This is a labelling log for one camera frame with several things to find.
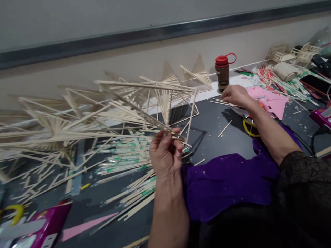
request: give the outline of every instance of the black lace garment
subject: black lace garment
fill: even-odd
[[[331,247],[331,166],[289,153],[269,206],[238,204],[192,223],[189,247]]]

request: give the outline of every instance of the black cable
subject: black cable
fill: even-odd
[[[316,153],[314,151],[314,148],[312,148],[303,138],[300,137],[299,134],[297,134],[295,131],[293,131],[289,126],[285,125],[278,117],[275,113],[272,113],[273,116],[276,118],[276,121],[278,121],[279,123],[281,123],[283,126],[285,126],[288,130],[292,131],[297,138],[299,139],[299,142],[308,150],[308,152],[310,153],[311,156],[313,156],[314,158],[316,158]]]
[[[320,128],[313,134],[313,137],[311,138],[311,149],[313,151],[313,153],[315,154],[315,158],[317,158],[316,156],[316,152],[315,152],[315,147],[314,147],[314,140],[315,140],[315,137],[317,135],[320,135],[320,134],[323,134],[323,133],[327,133],[329,131],[329,128],[326,127],[326,126],[320,126]]]

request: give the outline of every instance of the table surface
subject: table surface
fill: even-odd
[[[200,115],[192,119],[189,136],[189,144],[192,145],[193,148],[191,151],[194,154],[191,157],[192,163],[197,163],[202,159],[206,159],[206,163],[217,156],[231,153],[238,153],[245,159],[254,157],[255,152],[252,147],[252,138],[244,132],[242,118],[234,113],[230,107],[211,103],[209,102],[210,100],[212,99],[210,98],[196,103]],[[303,105],[307,109],[317,108],[311,103]],[[319,126],[311,120],[309,117],[310,113],[306,110],[302,110],[300,106],[298,106],[298,108],[302,110],[302,112],[293,115],[294,112],[297,112],[296,106],[298,105],[295,102],[286,104],[283,122],[288,124],[310,144],[311,137]],[[232,120],[232,122],[224,131],[223,137],[217,138],[230,120]],[[183,128],[186,123],[187,121],[184,121],[175,127]],[[328,134],[316,137],[316,152],[329,146],[331,146],[331,139]],[[107,155],[97,155],[87,166],[102,160],[104,156]],[[120,208],[116,208],[116,203],[111,203],[104,207],[100,207],[100,203],[119,194],[128,184],[143,176],[144,173],[145,172],[135,173],[81,191],[79,195],[73,197],[73,206],[65,222],[64,229],[117,212]],[[83,174],[82,185],[95,182],[99,178],[100,176],[96,176],[94,171],[87,172]],[[17,196],[15,189],[19,185],[19,182],[20,181],[16,180],[8,184],[8,195],[11,197]],[[41,211],[54,206],[60,199],[65,198],[64,191],[65,184],[39,196],[36,201],[30,205],[27,211],[32,213],[34,210]],[[13,202],[5,200],[5,205],[8,204],[13,204]],[[153,201],[127,221],[115,220],[92,236],[90,236],[89,233],[93,228],[65,242],[61,242],[60,238],[55,247],[91,248],[97,245],[98,247],[121,248],[149,234],[152,214]]]

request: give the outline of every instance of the red bottle cap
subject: red bottle cap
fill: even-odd
[[[231,63],[228,62],[228,56],[232,54],[235,56],[235,60]],[[229,53],[225,56],[218,56],[216,58],[216,65],[220,65],[220,66],[224,66],[224,65],[228,65],[228,64],[233,64],[235,61],[237,60],[237,56],[234,53]]]
[[[216,58],[216,64],[219,65],[226,65],[228,64],[228,57],[226,56],[219,56]]]

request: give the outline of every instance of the smartphone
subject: smartphone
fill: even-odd
[[[311,90],[318,92],[323,96],[327,96],[327,91],[331,84],[324,80],[321,80],[313,75],[308,75],[300,79],[300,82],[306,85]]]

